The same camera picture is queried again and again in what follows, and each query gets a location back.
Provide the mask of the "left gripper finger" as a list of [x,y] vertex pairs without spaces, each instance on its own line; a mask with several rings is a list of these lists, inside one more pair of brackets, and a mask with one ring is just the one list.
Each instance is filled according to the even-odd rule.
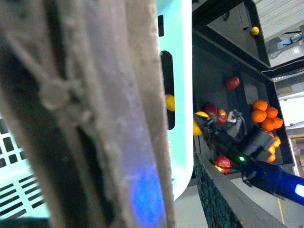
[[194,153],[198,194],[209,228],[284,228],[200,153]]

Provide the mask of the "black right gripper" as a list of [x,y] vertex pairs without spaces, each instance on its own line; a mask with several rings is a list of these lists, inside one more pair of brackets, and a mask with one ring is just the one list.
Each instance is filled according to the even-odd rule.
[[228,158],[233,164],[262,164],[270,156],[268,149],[276,141],[265,130],[254,126],[242,136],[232,134],[232,130],[239,130],[236,125],[227,129],[218,128],[216,118],[205,117],[199,113],[193,115],[203,137],[210,145],[214,145],[220,155]]

